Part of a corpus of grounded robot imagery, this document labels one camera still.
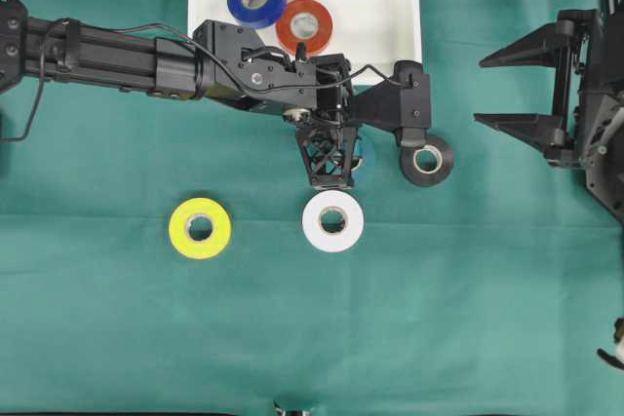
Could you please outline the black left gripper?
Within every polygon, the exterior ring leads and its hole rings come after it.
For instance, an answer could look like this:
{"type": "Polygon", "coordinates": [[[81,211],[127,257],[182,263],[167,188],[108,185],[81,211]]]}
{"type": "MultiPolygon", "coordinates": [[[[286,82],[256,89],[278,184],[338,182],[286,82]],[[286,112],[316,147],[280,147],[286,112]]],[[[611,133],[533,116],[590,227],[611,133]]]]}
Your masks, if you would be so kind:
{"type": "Polygon", "coordinates": [[[312,57],[317,66],[317,108],[295,122],[295,138],[310,185],[317,190],[348,190],[359,125],[351,120],[354,90],[349,60],[342,54],[312,57]]]}

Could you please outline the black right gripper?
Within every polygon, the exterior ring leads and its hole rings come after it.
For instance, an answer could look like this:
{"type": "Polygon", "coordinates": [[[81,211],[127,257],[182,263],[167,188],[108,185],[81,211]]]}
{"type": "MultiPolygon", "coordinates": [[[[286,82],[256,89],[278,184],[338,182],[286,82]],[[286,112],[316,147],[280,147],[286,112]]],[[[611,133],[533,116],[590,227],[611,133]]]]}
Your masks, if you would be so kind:
{"type": "MultiPolygon", "coordinates": [[[[564,118],[552,114],[483,114],[474,119],[538,150],[553,167],[590,169],[598,160],[623,169],[623,13],[603,17],[598,10],[563,10],[557,20],[574,24],[572,55],[587,45],[584,65],[573,67],[581,75],[575,130],[567,144],[564,118]]],[[[566,35],[547,23],[511,45],[484,57],[482,68],[556,66],[556,51],[566,35]]]]}

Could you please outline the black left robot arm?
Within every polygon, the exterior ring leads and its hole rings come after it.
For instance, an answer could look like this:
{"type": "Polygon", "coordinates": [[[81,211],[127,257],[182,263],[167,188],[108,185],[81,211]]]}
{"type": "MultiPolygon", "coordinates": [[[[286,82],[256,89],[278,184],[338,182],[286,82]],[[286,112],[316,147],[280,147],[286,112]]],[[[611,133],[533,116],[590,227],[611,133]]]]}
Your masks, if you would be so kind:
{"type": "Polygon", "coordinates": [[[267,46],[249,27],[206,20],[191,37],[167,27],[145,38],[136,27],[106,29],[77,19],[29,15],[1,0],[1,90],[23,77],[77,83],[174,100],[208,98],[244,112],[271,114],[296,128],[311,186],[353,187],[358,128],[343,115],[353,91],[343,56],[295,56],[267,46]]]}

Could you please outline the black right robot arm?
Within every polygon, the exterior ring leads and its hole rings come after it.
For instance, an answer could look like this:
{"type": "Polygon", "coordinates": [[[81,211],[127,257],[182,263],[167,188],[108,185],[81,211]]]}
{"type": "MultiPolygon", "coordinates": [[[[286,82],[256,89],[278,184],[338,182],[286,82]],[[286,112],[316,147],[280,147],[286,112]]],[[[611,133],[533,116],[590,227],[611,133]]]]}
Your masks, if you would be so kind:
{"type": "Polygon", "coordinates": [[[623,0],[604,10],[562,10],[481,67],[552,67],[548,114],[475,114],[477,122],[535,148],[556,168],[583,170],[586,187],[623,217],[623,0]]]}

